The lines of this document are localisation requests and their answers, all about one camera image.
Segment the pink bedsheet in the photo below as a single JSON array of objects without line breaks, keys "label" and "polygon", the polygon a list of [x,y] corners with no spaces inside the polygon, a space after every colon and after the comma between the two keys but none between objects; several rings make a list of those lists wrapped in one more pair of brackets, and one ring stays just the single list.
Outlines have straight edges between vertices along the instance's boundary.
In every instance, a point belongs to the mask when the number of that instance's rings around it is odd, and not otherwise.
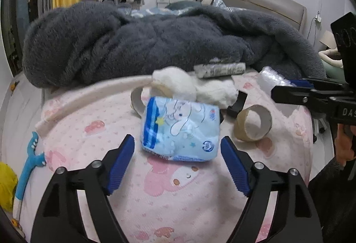
[{"label": "pink bedsheet", "polygon": [[[245,108],[261,104],[272,113],[273,126],[257,143],[234,141],[238,149],[270,169],[294,167],[306,182],[311,170],[312,121],[304,107],[290,117],[277,110],[259,88],[256,72],[235,76],[237,89],[248,93]],[[127,133],[136,149],[120,188],[109,197],[120,226],[132,243],[226,242],[246,203],[237,191],[221,156],[210,162],[168,162],[141,150],[140,118],[130,107],[131,90],[146,85],[149,76],[100,82],[70,90],[47,101],[36,129],[47,166],[54,171],[86,167],[117,148]],[[232,122],[224,120],[220,136],[231,136]],[[84,192],[79,192],[89,238],[97,240]],[[257,241],[264,239],[272,221],[276,194],[272,193]]]}]

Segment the pink cartoon print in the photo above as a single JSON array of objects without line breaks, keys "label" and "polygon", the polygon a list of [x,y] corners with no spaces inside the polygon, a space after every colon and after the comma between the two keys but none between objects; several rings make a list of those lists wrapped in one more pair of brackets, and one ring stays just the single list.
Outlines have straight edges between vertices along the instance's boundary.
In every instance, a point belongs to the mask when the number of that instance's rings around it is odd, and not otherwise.
[{"label": "pink cartoon print", "polygon": [[296,135],[299,135],[299,136],[304,136],[305,133],[306,133],[306,130],[303,126],[301,126],[300,124],[295,124],[295,127],[297,128],[297,130],[295,131],[295,134]]},{"label": "pink cartoon print", "polygon": [[51,171],[56,170],[59,167],[65,166],[67,159],[59,151],[49,151],[46,155],[47,166]]},{"label": "pink cartoon print", "polygon": [[259,235],[257,236],[256,242],[260,242],[267,238],[271,224],[263,224],[259,230]]},{"label": "pink cartoon print", "polygon": [[144,191],[153,197],[184,188],[200,173],[195,165],[182,165],[156,156],[150,156],[147,162],[152,168],[145,177]]},{"label": "pink cartoon print", "polygon": [[275,147],[272,140],[269,137],[264,137],[261,140],[256,142],[256,146],[261,150],[266,158],[269,158],[273,155]]},{"label": "pink cartoon print", "polygon": [[253,85],[252,85],[250,82],[246,82],[246,83],[243,85],[243,88],[244,88],[244,89],[252,89],[252,88],[253,88]]},{"label": "pink cartoon print", "polygon": [[84,132],[87,135],[93,135],[93,134],[101,133],[105,129],[106,129],[105,123],[103,121],[94,120],[90,125],[88,125],[84,128]]},{"label": "pink cartoon print", "polygon": [[49,118],[50,116],[56,114],[62,107],[60,99],[52,99],[49,101],[49,110],[44,112],[44,117]]},{"label": "pink cartoon print", "polygon": [[185,235],[175,236],[174,229],[171,227],[162,227],[152,230],[150,234],[144,231],[138,231],[134,237],[143,243],[195,243],[194,240],[185,240]]}]

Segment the blue plush toy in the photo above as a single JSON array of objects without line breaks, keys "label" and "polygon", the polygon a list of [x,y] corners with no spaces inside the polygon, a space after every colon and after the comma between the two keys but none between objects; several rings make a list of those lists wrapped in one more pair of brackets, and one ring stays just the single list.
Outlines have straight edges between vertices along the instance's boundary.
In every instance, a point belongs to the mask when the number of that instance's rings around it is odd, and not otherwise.
[{"label": "blue plush toy", "polygon": [[18,180],[15,198],[14,198],[14,209],[12,211],[12,216],[15,220],[20,220],[20,212],[21,212],[21,204],[22,199],[24,198],[24,190],[26,188],[26,184],[28,179],[30,178],[31,171],[36,167],[43,167],[46,165],[45,154],[42,152],[40,155],[35,155],[34,150],[38,143],[38,134],[36,132],[32,132],[32,139],[28,143],[27,146],[27,155],[28,158],[26,163],[24,164],[24,168]]}]

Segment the blue diaper package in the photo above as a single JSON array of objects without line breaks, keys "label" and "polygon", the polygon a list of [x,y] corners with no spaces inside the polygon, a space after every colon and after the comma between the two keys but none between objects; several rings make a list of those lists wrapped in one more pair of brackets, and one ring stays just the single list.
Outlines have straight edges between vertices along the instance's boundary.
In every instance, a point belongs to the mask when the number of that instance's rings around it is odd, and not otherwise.
[{"label": "blue diaper package", "polygon": [[209,161],[218,154],[217,106],[152,97],[142,118],[146,151],[170,161]]}]

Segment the cardboard tape core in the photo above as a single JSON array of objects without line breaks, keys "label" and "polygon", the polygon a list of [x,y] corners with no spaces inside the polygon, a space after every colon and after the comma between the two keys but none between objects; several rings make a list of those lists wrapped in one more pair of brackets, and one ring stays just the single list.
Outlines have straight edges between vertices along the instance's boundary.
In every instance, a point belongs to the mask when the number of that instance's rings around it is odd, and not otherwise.
[{"label": "cardboard tape core", "polygon": [[[261,127],[258,129],[257,133],[254,134],[246,129],[246,119],[250,111],[255,112],[261,120]],[[269,133],[271,128],[272,116],[270,111],[264,106],[256,104],[242,110],[238,114],[234,123],[234,136],[242,141],[259,141]]]},{"label": "cardboard tape core", "polygon": [[[143,103],[141,99],[141,94],[143,91],[143,87],[137,87],[131,92],[131,107],[133,110],[137,112],[137,114],[142,117],[145,112],[146,105]],[[161,97],[169,97],[169,90],[165,87],[157,87],[153,86],[150,89],[150,97],[153,96],[161,96]]]}]

